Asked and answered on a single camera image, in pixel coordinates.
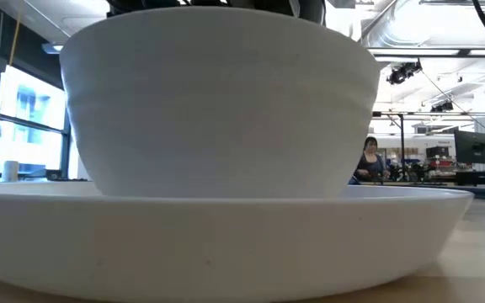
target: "window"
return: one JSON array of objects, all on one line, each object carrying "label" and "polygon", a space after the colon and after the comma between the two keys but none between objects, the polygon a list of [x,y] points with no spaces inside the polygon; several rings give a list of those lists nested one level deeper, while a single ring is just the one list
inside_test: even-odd
[{"label": "window", "polygon": [[62,130],[65,93],[8,66],[1,75],[0,113]]},{"label": "window", "polygon": [[18,161],[19,173],[60,169],[61,134],[0,121],[0,163]]}]

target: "table surface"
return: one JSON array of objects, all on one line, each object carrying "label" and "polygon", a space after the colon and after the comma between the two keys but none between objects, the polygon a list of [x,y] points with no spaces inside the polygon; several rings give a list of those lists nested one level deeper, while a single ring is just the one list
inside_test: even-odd
[{"label": "table surface", "polygon": [[[91,303],[0,283],[0,303]],[[475,200],[439,259],[397,281],[299,303],[485,303],[485,201]]]}]

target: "white bowl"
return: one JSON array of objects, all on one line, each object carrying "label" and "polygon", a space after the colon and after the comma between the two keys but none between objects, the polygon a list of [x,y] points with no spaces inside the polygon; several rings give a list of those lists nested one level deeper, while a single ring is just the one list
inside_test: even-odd
[{"label": "white bowl", "polygon": [[61,52],[83,163],[108,195],[337,196],[379,66],[317,24],[237,8],[128,13]]},{"label": "white bowl", "polygon": [[472,200],[363,186],[336,199],[96,194],[90,183],[0,184],[0,280],[135,303],[333,295],[434,261]]}]

